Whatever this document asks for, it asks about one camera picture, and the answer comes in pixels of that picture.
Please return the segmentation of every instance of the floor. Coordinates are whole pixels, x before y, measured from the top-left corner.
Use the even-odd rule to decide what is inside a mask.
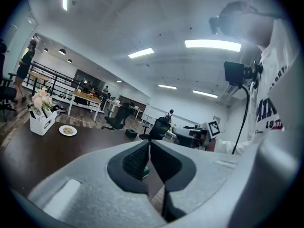
[[[14,115],[14,112],[6,111],[5,114],[7,122],[4,122],[3,112],[0,112],[0,154],[4,152],[6,146],[12,139],[14,132],[18,129],[18,127],[22,126],[29,119],[29,112],[27,108],[27,104],[29,103],[30,100],[27,99],[24,103],[13,104],[12,106],[17,110],[17,116]],[[65,103],[57,102],[56,104],[62,105],[68,109],[68,105]],[[101,128],[102,126],[107,126],[104,118],[105,114],[98,114],[95,122],[92,119],[92,115],[93,113],[90,113],[89,110],[73,106],[70,116],[67,116],[67,112],[63,113],[56,118],[56,121],[69,125],[89,128]],[[142,127],[142,123],[138,122],[139,120],[139,118],[135,119],[135,116],[130,115],[126,120],[126,125],[123,130],[132,128],[138,134],[143,134],[144,128]],[[150,128],[147,128],[146,133],[149,133],[151,129],[152,126]],[[164,140],[170,142],[170,138],[171,137],[168,136],[165,137]],[[162,210],[163,195],[164,187],[151,200],[152,205],[160,213]]]

